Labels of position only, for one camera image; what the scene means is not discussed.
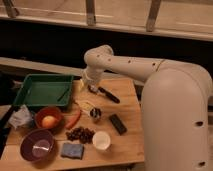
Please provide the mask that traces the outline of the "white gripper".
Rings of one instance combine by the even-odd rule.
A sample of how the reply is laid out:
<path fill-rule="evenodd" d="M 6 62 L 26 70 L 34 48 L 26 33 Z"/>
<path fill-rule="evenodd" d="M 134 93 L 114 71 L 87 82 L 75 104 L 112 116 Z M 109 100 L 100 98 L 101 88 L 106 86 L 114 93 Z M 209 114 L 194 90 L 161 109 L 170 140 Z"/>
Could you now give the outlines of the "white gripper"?
<path fill-rule="evenodd" d="M 79 81 L 79 90 L 83 91 L 87 85 L 98 84 L 101 80 L 102 71 L 100 69 L 87 66 L 83 70 L 82 79 Z"/>

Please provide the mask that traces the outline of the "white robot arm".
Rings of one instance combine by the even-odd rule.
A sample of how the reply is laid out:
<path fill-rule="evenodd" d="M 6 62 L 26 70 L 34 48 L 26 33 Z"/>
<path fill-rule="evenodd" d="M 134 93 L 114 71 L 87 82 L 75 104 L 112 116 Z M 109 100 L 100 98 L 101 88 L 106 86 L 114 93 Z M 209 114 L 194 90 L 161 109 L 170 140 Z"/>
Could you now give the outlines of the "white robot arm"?
<path fill-rule="evenodd" d="M 109 70 L 144 83 L 142 121 L 146 171 L 210 171 L 208 71 L 188 62 L 116 56 L 102 45 L 84 55 L 83 82 L 95 85 Z"/>

